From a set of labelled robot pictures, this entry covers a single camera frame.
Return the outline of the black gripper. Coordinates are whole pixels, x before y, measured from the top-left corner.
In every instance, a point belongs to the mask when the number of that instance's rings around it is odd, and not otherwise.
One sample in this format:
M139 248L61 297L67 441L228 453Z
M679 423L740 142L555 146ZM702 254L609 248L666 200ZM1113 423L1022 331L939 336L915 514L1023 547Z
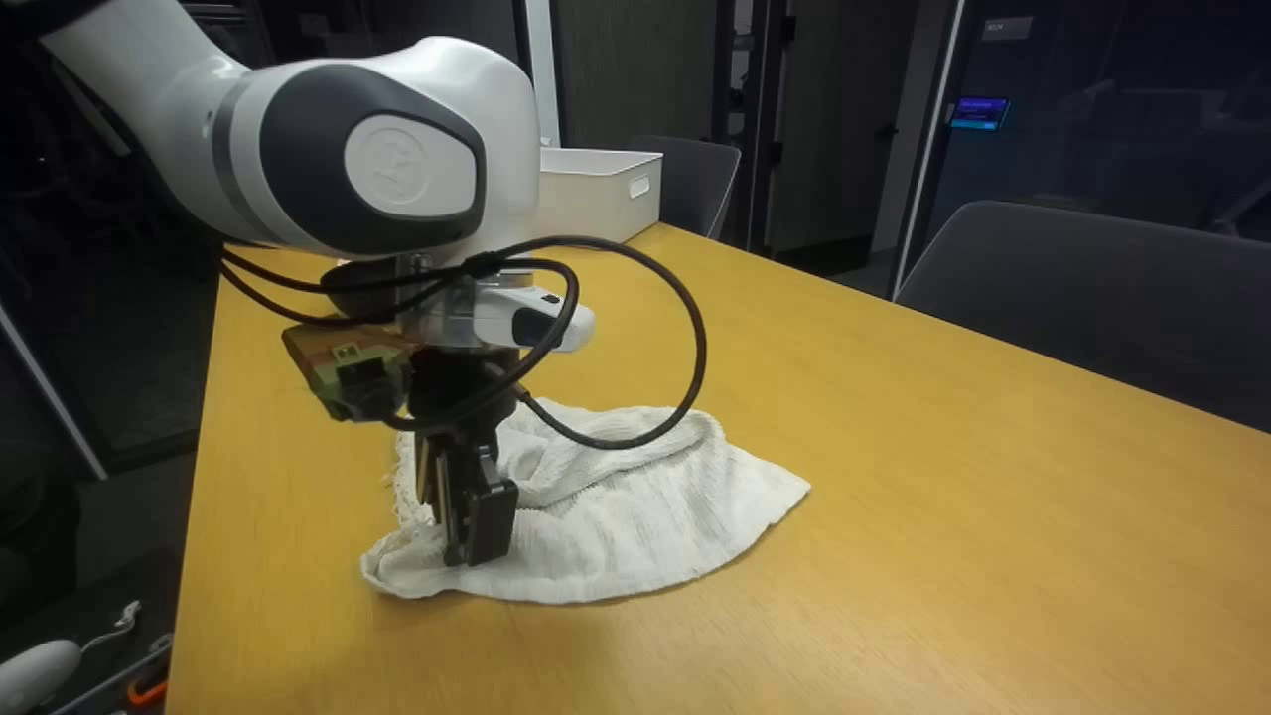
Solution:
M417 495L446 525L449 563L488 563L507 554L519 490L496 469L492 441L515 409L515 348L410 356L410 416L417 441Z

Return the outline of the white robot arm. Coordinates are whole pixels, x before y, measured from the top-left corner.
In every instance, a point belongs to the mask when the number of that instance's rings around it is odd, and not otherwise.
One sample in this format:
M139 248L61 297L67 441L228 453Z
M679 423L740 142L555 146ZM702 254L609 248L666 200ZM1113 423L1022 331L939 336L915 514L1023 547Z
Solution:
M180 0L86 0L37 45L216 235L393 268L377 297L414 340L404 409L446 558L506 558L515 490L496 473L496 427L537 348L537 294L507 269L537 212L530 76L458 37L249 66Z

